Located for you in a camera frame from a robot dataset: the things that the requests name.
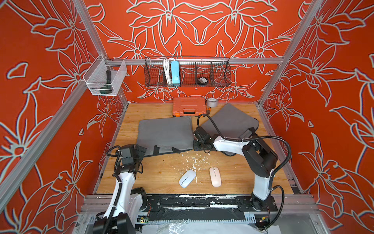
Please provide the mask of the pink computer mouse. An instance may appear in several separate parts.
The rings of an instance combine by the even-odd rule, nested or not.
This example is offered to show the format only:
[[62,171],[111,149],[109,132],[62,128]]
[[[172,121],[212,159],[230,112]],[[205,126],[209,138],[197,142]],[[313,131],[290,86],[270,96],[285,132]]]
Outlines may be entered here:
[[222,185],[222,180],[219,169],[217,167],[210,167],[209,174],[212,186],[220,187]]

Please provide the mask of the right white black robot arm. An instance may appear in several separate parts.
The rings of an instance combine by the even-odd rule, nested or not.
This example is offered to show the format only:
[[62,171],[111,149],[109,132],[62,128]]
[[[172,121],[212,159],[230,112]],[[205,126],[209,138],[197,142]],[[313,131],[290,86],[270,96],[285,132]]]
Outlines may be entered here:
[[[200,118],[207,117],[217,131],[216,135],[210,135],[200,125]],[[249,129],[251,135],[249,138],[233,138],[225,136],[214,120],[207,114],[200,114],[197,117],[197,127],[193,132],[195,140],[193,141],[194,151],[229,152],[235,155],[243,156],[252,172],[255,174],[254,188],[251,193],[251,207],[255,211],[267,210],[267,217],[264,221],[257,219],[255,227],[259,231],[267,231],[279,219],[285,203],[285,191],[280,185],[273,186],[273,180],[276,173],[282,169],[292,158],[290,144],[279,136],[259,136],[254,128]],[[277,165],[278,155],[264,141],[265,139],[278,140],[287,147],[287,156],[285,160]],[[281,204],[276,215],[270,217],[269,205],[272,201],[272,192],[276,189],[281,191]]]

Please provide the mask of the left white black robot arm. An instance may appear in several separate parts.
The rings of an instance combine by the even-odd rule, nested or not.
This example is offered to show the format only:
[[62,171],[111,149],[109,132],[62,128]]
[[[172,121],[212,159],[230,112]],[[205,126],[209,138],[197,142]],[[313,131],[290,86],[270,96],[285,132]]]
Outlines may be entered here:
[[142,160],[147,149],[137,144],[114,146],[106,156],[116,159],[116,186],[107,211],[96,215],[94,234],[135,234],[138,212],[147,207],[145,189],[134,189],[137,174],[143,173]]

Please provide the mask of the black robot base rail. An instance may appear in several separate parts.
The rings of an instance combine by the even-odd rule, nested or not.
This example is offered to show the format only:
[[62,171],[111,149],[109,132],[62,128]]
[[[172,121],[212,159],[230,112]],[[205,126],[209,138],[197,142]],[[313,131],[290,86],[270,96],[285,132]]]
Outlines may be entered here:
[[150,221],[243,221],[278,211],[273,197],[254,201],[250,195],[152,194],[140,214]]

